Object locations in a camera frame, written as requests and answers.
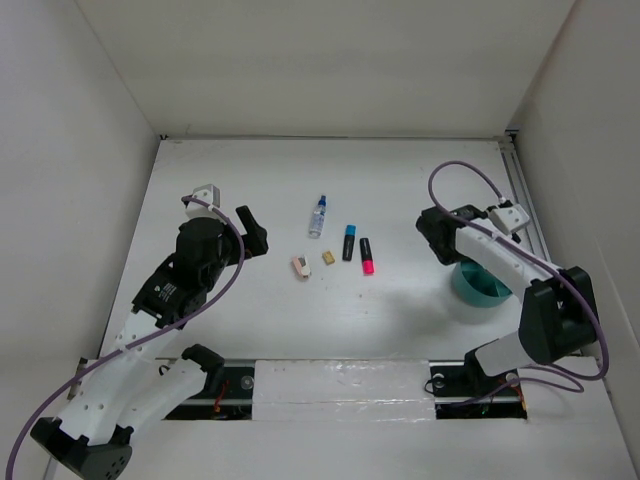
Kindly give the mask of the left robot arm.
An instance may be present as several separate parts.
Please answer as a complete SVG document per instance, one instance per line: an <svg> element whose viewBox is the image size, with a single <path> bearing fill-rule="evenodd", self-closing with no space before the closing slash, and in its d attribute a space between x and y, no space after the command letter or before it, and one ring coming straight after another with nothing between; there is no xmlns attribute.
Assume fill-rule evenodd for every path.
<svg viewBox="0 0 640 480"><path fill-rule="evenodd" d="M175 250L132 301L112 350L78 374L74 398L54 417L38 419L31 438L81 479L116 479L143 433L184 400L212 396L222 387L225 360L195 344L158 379L144 378L186 324L222 297L213 290L223 270L268 251L267 232L246 206L236 213L243 233L193 196L178 230Z"/></svg>

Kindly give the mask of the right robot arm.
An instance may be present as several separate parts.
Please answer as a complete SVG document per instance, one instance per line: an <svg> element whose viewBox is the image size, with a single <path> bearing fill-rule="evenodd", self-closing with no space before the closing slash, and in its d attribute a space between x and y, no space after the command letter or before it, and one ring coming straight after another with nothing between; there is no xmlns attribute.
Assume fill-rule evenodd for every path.
<svg viewBox="0 0 640 480"><path fill-rule="evenodd" d="M588 274L547 262L464 206L369 215L361 255L325 266L338 233L313 239L276 221L240 275L242 351L254 359L445 361L434 394L496 396L522 371L596 341Z"/></svg>

